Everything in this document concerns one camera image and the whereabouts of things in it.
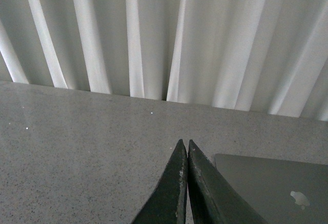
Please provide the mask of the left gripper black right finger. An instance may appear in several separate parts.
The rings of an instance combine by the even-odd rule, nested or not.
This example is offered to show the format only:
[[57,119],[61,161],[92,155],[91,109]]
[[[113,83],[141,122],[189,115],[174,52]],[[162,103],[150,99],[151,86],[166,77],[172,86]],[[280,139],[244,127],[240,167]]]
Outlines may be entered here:
[[188,189],[194,223],[267,223],[189,141]]

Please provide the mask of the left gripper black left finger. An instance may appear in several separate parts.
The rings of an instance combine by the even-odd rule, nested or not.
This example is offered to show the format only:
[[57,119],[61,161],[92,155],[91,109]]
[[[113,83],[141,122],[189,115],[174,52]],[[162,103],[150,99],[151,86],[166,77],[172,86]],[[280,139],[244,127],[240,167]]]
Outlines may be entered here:
[[188,157],[180,139],[158,184],[133,223],[185,223]]

